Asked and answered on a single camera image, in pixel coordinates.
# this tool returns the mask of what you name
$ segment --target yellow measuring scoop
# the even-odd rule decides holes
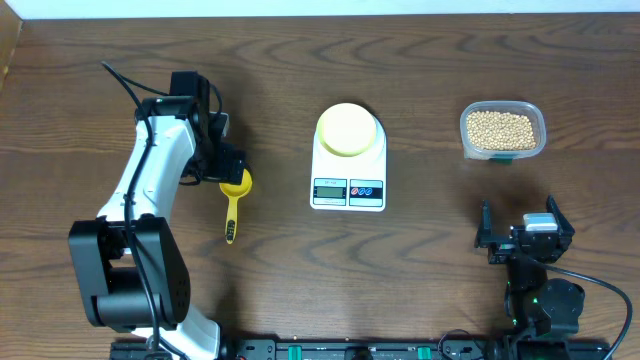
[[[227,243],[232,244],[238,232],[238,199],[247,195],[251,191],[251,174],[247,169],[242,173],[242,183],[240,185],[220,184],[220,190],[229,198],[229,209],[227,209],[227,226],[225,237]]]

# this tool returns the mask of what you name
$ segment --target black cable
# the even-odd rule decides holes
[[[139,116],[142,117],[144,121],[145,127],[147,128],[147,141],[144,151],[142,152],[142,156],[140,157],[140,161],[136,166],[135,171],[133,172],[133,176],[131,177],[131,181],[129,182],[129,187],[127,189],[127,193],[124,195],[124,227],[125,233],[127,236],[127,242],[129,243],[129,248],[131,249],[131,256],[133,257],[133,261],[138,268],[138,275],[140,276],[140,281],[142,283],[142,288],[144,290],[145,296],[147,297],[147,302],[149,303],[149,308],[151,310],[151,324],[153,327],[153,340],[151,341],[151,350],[153,352],[158,351],[160,338],[160,326],[158,324],[158,314],[156,311],[155,301],[153,299],[153,294],[151,293],[151,286],[149,285],[149,279],[147,278],[147,274],[144,271],[142,266],[142,260],[140,259],[140,254],[138,253],[138,247],[136,244],[136,237],[133,233],[133,229],[131,226],[131,213],[132,213],[132,199],[133,193],[136,187],[136,183],[138,182],[138,178],[140,177],[140,173],[144,168],[144,163],[149,156],[149,152],[151,152],[151,147],[153,146],[153,129],[151,128],[151,123],[149,122],[149,117],[146,116],[144,109],[142,108],[142,104],[136,94],[131,90],[129,85],[125,82],[120,74],[118,74],[109,64],[106,62],[102,62],[102,66],[124,87],[127,91],[131,99],[138,107]]]
[[[169,96],[169,94],[167,94],[165,92],[162,92],[160,90],[156,90],[154,88],[150,88],[148,86],[142,85],[139,82],[133,81],[133,80],[129,79],[128,77],[124,76],[124,75],[120,75],[120,77],[122,78],[122,80],[128,82],[129,84],[131,84],[133,86],[137,86],[142,90],[147,90],[150,93],[154,93],[154,94],[158,94],[158,95],[162,95],[162,96]]]
[[[594,283],[596,285],[600,285],[602,287],[605,287],[613,292],[615,292],[616,294],[620,295],[620,297],[622,298],[622,300],[624,300],[625,304],[627,305],[627,316],[625,317],[624,320],[624,325],[622,326],[622,330],[620,330],[620,334],[618,335],[618,338],[616,339],[616,341],[614,341],[613,345],[611,346],[611,348],[609,349],[609,352],[602,358],[602,360],[609,360],[611,359],[611,356],[613,355],[613,353],[618,349],[618,347],[620,346],[620,343],[622,343],[622,340],[624,340],[624,337],[627,335],[627,332],[629,331],[629,327],[631,326],[631,318],[633,317],[633,304],[631,303],[631,299],[629,299],[629,296],[627,296],[627,294],[624,293],[624,291],[620,290],[618,287],[609,284],[606,281],[591,277],[591,276],[587,276],[587,275],[582,275],[573,271],[569,271],[569,270],[565,270],[565,269],[561,269],[561,268],[557,268],[555,266],[551,266],[551,265],[547,265],[547,264],[543,264],[535,259],[532,258],[528,258],[529,261],[531,261],[533,264],[548,270],[548,271],[553,271],[553,272],[557,272],[559,274],[563,274],[563,275],[568,275],[568,276],[573,276],[575,278],[584,280],[584,281],[588,281],[590,283]]]
[[[480,344],[478,344],[476,339],[474,339],[473,336],[471,336],[471,334],[467,330],[463,330],[463,329],[449,330],[444,335],[442,335],[442,337],[440,338],[440,341],[438,341],[438,348],[437,348],[438,354],[440,354],[441,358],[447,359],[447,360],[453,360],[448,355],[445,355],[444,352],[442,351],[442,342],[444,341],[444,339],[446,339],[449,335],[453,334],[454,332],[461,332],[461,333],[467,334],[471,338],[471,341],[473,341],[473,343],[476,345],[478,350],[480,350],[480,353],[482,354],[482,356],[480,356],[479,358],[475,358],[473,360],[484,359],[484,347],[480,346]]]
[[[187,354],[183,353],[182,351],[178,350],[175,346],[169,344],[167,342],[167,340],[160,338],[160,345],[162,345],[163,348],[165,348],[168,352],[176,355],[177,357],[180,358],[180,360],[190,360],[189,357],[187,356]]]

